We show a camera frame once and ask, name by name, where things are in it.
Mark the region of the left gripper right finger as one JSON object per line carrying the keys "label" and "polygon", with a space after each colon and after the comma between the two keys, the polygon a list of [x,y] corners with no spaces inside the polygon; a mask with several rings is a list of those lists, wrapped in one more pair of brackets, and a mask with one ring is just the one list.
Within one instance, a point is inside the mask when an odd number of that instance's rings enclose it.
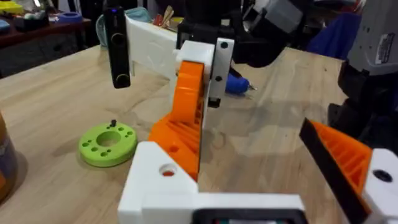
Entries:
{"label": "left gripper right finger", "polygon": [[300,139],[320,169],[346,223],[397,223],[397,155],[304,119]]}

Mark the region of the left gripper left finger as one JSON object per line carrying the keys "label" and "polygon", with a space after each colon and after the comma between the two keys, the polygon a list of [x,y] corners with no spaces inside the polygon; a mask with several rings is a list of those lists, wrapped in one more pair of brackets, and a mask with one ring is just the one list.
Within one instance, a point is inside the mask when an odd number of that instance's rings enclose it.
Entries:
{"label": "left gripper left finger", "polygon": [[198,193],[190,177],[154,141],[140,142],[118,205],[119,223],[191,223],[192,209],[178,207]]}

